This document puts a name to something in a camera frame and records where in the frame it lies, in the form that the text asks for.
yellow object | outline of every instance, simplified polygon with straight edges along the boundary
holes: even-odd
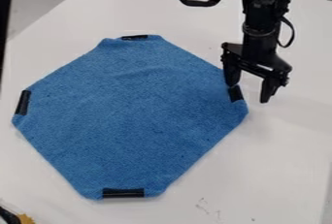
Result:
[[[35,224],[33,219],[28,217],[26,214],[19,214],[17,217],[20,220],[20,224]]]

white table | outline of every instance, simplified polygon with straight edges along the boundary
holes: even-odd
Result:
[[[329,2],[292,1],[298,35],[280,50],[294,67],[291,84],[260,105],[260,80],[244,75],[247,119],[159,198],[84,199],[11,125],[23,88],[105,37],[160,34],[220,66],[220,44],[241,42],[241,9],[240,0],[210,9],[178,0],[66,0],[10,41],[0,101],[0,198],[38,224],[320,223],[332,161]]]

microfiber cloth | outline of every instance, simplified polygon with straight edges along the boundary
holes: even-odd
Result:
[[[147,35],[104,39],[26,88],[13,123],[98,200],[161,194],[247,113],[219,68]]]

black tape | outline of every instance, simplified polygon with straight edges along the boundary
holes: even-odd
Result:
[[[235,85],[235,86],[229,88],[228,94],[229,94],[229,97],[230,97],[232,103],[244,99],[244,96],[242,94],[242,91],[241,91],[241,88],[239,85]]]
[[[103,189],[103,198],[142,198],[144,189]]]
[[[134,36],[122,36],[123,41],[134,41],[134,40],[144,40],[147,39],[148,35],[134,35]]]
[[[20,114],[20,115],[27,114],[30,96],[31,96],[31,91],[29,91],[29,90],[22,91],[22,93],[20,94],[20,98],[19,98],[19,102],[17,105],[17,110],[15,111],[15,114]]]

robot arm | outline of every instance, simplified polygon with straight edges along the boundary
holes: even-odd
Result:
[[[211,7],[204,2],[185,2],[187,6]],[[280,86],[288,84],[288,74],[292,68],[277,55],[277,46],[289,47],[295,39],[295,29],[284,15],[288,12],[289,0],[243,0],[246,20],[243,25],[242,45],[222,44],[221,56],[225,81],[229,90],[234,90],[240,81],[241,72],[246,71],[263,78],[260,102],[267,103]],[[292,30],[287,44],[279,41],[281,25],[285,23]]]

